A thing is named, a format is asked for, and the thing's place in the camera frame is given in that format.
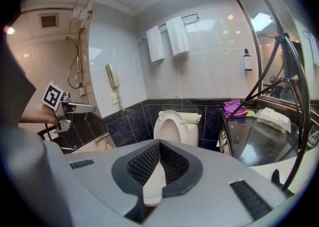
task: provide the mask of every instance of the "toilet lid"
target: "toilet lid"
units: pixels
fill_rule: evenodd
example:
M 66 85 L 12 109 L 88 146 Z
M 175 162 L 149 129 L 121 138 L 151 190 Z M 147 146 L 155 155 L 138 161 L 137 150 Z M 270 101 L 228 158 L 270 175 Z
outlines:
M 190 132 L 184 118 L 173 110 L 164 111 L 157 119 L 154 126 L 154 139 L 167 139 L 175 142 L 189 144 Z

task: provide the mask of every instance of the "sink counter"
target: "sink counter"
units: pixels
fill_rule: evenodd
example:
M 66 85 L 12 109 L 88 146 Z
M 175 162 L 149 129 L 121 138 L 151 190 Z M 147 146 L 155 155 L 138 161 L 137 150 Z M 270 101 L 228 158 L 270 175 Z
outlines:
M 222 109 L 220 113 L 229 140 L 231 156 L 246 166 L 271 164 L 297 155 L 297 125 L 291 124 L 291 133 L 282 133 L 257 122 L 255 117 L 231 118 L 226 121 Z

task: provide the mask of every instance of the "electrical outlet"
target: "electrical outlet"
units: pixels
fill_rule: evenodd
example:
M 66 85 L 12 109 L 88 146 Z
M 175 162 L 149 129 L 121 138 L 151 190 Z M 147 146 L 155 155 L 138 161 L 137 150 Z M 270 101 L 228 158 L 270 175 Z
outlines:
M 119 103 L 119 96 L 117 93 L 111 93 L 111 99 L 112 99 L 113 105 Z

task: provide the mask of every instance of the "white towel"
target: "white towel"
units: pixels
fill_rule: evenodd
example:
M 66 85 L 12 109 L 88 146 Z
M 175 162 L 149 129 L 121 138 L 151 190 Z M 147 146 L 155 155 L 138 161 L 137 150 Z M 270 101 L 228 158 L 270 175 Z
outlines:
M 148 39 L 151 62 L 164 58 L 163 43 L 161 41 L 161 34 L 159 27 L 155 26 L 146 32 Z
M 313 36 L 312 33 L 310 34 L 310 45 L 311 45 L 311 51 L 313 53 L 313 59 L 314 59 L 314 64 L 319 67 L 319 50 L 318 50 L 318 41 L 315 38 L 315 36 Z
M 188 40 L 180 16 L 167 21 L 166 26 L 173 56 L 187 53 L 189 51 Z

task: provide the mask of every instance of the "telephone handset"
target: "telephone handset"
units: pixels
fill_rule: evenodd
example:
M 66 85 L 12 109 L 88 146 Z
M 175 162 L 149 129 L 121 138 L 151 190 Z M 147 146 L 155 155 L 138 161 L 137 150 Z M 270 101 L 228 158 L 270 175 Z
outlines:
M 115 68 L 112 66 L 112 64 L 107 64 L 105 66 L 106 72 L 108 73 L 110 84 L 113 89 L 120 86 L 120 80 L 118 73 L 116 72 Z
M 110 84 L 113 89 L 116 89 L 118 97 L 119 97 L 119 102 L 121 106 L 121 110 L 124 110 L 123 104 L 122 104 L 122 97 L 121 97 L 121 92 L 120 92 L 120 80 L 118 73 L 116 72 L 115 68 L 112 66 L 112 64 L 108 63 L 106 66 L 106 72 L 108 73 L 109 79 L 110 79 Z

